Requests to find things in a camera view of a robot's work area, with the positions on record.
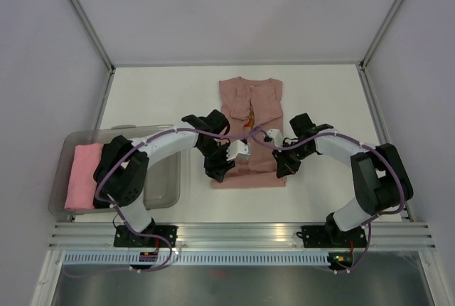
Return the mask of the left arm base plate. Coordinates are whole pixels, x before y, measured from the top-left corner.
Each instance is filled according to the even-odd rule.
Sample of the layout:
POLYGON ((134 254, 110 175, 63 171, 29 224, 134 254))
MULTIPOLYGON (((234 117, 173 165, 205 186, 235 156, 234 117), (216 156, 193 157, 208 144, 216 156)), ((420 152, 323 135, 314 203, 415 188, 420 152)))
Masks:
POLYGON ((141 235, 131 232, 127 226, 116 227, 113 246, 115 248, 167 248, 167 240, 174 248, 178 227, 174 225, 155 225, 148 227, 141 235))

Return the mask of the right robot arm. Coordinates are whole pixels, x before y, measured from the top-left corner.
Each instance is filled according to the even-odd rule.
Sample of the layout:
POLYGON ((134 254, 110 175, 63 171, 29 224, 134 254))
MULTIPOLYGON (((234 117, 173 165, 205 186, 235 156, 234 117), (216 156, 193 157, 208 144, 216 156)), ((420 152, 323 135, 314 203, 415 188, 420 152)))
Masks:
POLYGON ((390 143, 365 144, 340 133, 329 124, 316 125, 308 114, 291 119, 293 138, 277 129, 267 131, 266 142, 274 145, 277 177, 298 172, 301 162, 311 156, 328 155, 346 165, 352 174, 354 197, 326 219, 326 240, 339 246, 350 231, 381 215, 400 213, 414 189, 397 148, 390 143))

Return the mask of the dusty pink t-shirt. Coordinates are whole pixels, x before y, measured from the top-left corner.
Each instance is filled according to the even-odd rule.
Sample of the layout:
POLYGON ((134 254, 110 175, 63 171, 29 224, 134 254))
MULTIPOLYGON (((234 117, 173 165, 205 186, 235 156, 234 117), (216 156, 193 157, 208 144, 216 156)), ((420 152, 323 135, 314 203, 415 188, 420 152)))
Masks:
MULTIPOLYGON (((230 123, 229 135, 248 134, 256 126, 263 130, 283 130, 282 81, 247 80, 242 77, 219 82, 221 112, 230 123)), ((282 188, 285 178, 277 177, 272 150, 249 139, 249 159, 236 159, 222 182, 213 180, 214 189, 282 188)))

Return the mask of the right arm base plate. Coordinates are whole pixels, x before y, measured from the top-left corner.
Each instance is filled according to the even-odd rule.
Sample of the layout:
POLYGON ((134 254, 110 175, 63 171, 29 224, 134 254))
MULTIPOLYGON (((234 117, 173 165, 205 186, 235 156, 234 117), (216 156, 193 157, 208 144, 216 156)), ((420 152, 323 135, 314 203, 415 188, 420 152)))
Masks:
POLYGON ((296 236, 303 242, 305 248, 364 248, 367 236, 361 227, 342 232, 330 230, 322 225, 302 226, 296 236))

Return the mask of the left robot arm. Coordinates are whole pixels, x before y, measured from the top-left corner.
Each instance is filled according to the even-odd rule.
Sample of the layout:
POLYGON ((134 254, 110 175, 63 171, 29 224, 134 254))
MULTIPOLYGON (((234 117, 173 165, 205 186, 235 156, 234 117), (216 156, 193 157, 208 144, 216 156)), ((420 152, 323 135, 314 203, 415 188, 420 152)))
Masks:
POLYGON ((206 117, 188 115, 172 128, 143 138, 127 139, 120 135, 102 148, 94 180, 95 198, 115 208, 139 246, 154 241, 154 220, 143 202, 143 189, 148 170, 161 160, 187 149, 196 148, 204 157, 205 174, 222 182, 235 166, 228 159, 230 131, 224 114, 213 110, 206 117))

